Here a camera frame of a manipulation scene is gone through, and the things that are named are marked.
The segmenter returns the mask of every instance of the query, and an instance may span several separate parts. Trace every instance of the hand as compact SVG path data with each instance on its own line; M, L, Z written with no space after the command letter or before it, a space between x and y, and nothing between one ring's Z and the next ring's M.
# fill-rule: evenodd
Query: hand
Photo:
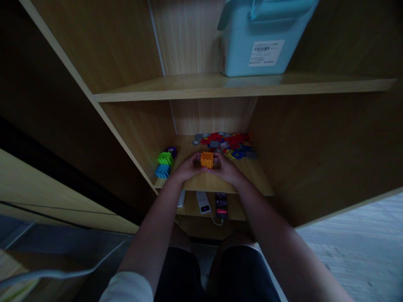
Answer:
M176 179L178 182L183 183L185 180L192 178L196 174L205 171L200 168L195 168L193 166L193 161L200 161L200 152L193 153L191 156L185 158L180 166L172 173L169 178Z
M237 166L221 153L214 153L214 162L221 163L221 169L208 169L207 172L221 177L233 186L239 184L244 180L245 176L242 174L241 171L239 171Z

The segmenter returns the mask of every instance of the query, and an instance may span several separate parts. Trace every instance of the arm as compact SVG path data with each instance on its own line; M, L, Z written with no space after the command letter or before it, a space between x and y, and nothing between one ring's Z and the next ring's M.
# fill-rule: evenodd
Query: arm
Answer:
M241 198L262 252L290 302L352 301L294 228L256 187L221 154L220 170L208 170L231 183Z
M183 182L203 171L202 168L193 167L194 160L200 161L200 153L186 158L170 175L118 269L118 272L133 271L142 275L150 283L154 295L168 250Z

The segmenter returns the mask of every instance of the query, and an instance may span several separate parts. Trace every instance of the black device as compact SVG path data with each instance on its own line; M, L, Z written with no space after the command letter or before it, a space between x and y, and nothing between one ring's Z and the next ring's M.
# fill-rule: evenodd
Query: black device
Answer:
M228 219L227 194L223 192L215 194L215 218Z

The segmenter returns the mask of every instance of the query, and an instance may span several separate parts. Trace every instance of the person's right hand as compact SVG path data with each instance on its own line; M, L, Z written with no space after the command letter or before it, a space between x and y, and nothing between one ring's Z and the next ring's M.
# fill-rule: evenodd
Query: person's right hand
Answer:
M237 185L239 182L242 182L244 179L244 175L237 168L237 166L228 158L226 158L221 153L214 153L214 162L221 163L221 169L208 169L207 172L217 175L224 179L226 182L229 182L232 185Z

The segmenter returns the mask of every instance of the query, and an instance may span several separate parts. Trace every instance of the dark shorts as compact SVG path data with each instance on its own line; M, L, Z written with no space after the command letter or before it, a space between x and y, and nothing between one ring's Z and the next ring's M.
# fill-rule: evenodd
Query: dark shorts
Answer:
M239 245L222 255L216 301L280 302L262 255ZM196 256L168 248L154 301L205 301Z

